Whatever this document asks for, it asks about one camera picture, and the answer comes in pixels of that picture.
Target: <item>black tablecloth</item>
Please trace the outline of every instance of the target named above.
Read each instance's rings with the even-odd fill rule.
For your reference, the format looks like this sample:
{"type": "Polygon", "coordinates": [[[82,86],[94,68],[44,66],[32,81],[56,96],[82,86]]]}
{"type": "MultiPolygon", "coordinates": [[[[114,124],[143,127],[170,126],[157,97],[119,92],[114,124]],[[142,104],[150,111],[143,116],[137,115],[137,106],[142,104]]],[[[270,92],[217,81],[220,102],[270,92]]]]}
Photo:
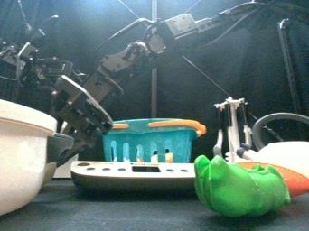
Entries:
{"type": "Polygon", "coordinates": [[[0,230],[309,230],[309,194],[261,217],[224,217],[194,192],[101,193],[52,180],[32,202],[0,217],[0,230]]]}

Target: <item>white bowl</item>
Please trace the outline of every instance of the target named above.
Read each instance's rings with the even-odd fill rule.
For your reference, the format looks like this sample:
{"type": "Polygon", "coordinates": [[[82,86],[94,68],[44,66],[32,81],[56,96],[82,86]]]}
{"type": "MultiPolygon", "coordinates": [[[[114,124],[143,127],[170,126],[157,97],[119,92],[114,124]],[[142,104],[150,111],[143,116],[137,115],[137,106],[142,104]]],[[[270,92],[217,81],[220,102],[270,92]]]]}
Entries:
{"type": "Polygon", "coordinates": [[[56,120],[0,100],[0,215],[26,206],[43,186],[47,137],[56,120]]]}

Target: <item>teal basket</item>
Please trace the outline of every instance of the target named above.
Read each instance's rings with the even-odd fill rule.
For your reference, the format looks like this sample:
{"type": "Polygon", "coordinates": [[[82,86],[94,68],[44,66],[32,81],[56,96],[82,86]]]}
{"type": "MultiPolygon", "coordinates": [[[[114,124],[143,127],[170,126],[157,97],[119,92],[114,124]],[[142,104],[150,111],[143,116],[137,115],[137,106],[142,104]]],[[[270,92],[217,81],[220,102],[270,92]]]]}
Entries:
{"type": "Polygon", "coordinates": [[[110,133],[103,136],[106,161],[187,163],[191,141],[204,133],[205,126],[193,120],[117,121],[110,133]]]}

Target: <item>black background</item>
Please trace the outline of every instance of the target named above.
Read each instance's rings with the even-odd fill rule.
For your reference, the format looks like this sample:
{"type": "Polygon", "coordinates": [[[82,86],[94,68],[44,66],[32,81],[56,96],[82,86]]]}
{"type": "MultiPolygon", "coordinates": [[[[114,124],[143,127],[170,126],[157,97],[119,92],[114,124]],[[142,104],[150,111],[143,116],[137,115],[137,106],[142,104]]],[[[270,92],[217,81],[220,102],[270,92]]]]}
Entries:
{"type": "MultiPolygon", "coordinates": [[[[213,17],[245,2],[248,1],[201,1],[189,13],[194,20],[200,20],[213,17]]],[[[105,54],[122,51],[130,42],[142,38],[145,25],[111,42],[94,58],[93,52],[103,41],[138,17],[151,19],[153,13],[151,0],[24,0],[22,3],[27,21],[32,27],[40,27],[44,19],[55,14],[59,15],[58,22],[42,28],[47,36],[44,45],[40,47],[40,57],[56,56],[62,60],[70,60],[75,68],[84,73],[93,72],[94,63],[98,63],[105,54]]],[[[196,3],[196,0],[158,0],[158,17],[167,19],[183,14],[196,3]]],[[[305,1],[293,1],[293,3],[297,7],[308,9],[305,1]]],[[[244,22],[238,30],[230,32],[217,43],[186,55],[233,98],[245,98],[256,117],[277,112],[294,112],[278,42],[277,26],[285,18],[285,15],[272,11],[261,11],[256,17],[244,22]]],[[[301,104],[299,113],[309,116],[309,27],[304,22],[293,19],[290,21],[288,34],[301,104]]],[[[23,42],[22,22],[18,1],[2,1],[0,37],[4,41],[23,42]]],[[[0,63],[0,73],[11,77],[14,70],[0,63]]],[[[122,87],[125,95],[117,98],[106,108],[114,120],[150,118],[151,71],[146,70],[141,76],[123,83],[122,87]]],[[[0,79],[0,98],[48,113],[46,102],[50,100],[50,92],[43,89],[38,90],[31,86],[22,87],[16,82],[0,79]]],[[[171,60],[170,63],[158,67],[157,117],[193,119],[208,127],[206,135],[193,143],[193,158],[200,154],[213,156],[212,149],[217,142],[214,104],[222,103],[226,98],[226,93],[183,58],[171,60]]],[[[280,125],[277,129],[285,139],[300,138],[294,132],[294,125],[280,125]]]]}

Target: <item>metal rod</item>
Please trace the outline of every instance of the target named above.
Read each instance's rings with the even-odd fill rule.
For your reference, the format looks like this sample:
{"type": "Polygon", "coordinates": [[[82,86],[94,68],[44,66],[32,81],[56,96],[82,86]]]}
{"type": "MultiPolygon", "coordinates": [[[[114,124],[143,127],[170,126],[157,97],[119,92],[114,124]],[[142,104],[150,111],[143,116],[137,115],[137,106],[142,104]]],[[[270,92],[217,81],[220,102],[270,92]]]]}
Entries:
{"type": "MultiPolygon", "coordinates": [[[[153,0],[153,21],[158,18],[158,2],[153,0]]],[[[157,101],[158,101],[158,70],[151,71],[151,118],[157,118],[157,101]]]]}
{"type": "MultiPolygon", "coordinates": [[[[288,39],[288,30],[290,27],[290,20],[284,19],[278,23],[278,39],[280,39],[280,46],[282,51],[282,58],[285,62],[285,70],[286,70],[286,77],[288,77],[288,83],[290,88],[290,100],[292,100],[292,106],[293,106],[293,112],[296,114],[301,114],[301,103],[299,98],[299,92],[296,87],[296,77],[294,77],[294,71],[293,71],[293,64],[292,64],[292,57],[290,57],[290,47],[289,47],[289,39],[288,39]]],[[[300,138],[304,139],[304,128],[303,125],[297,124],[297,130],[300,138]]]]}

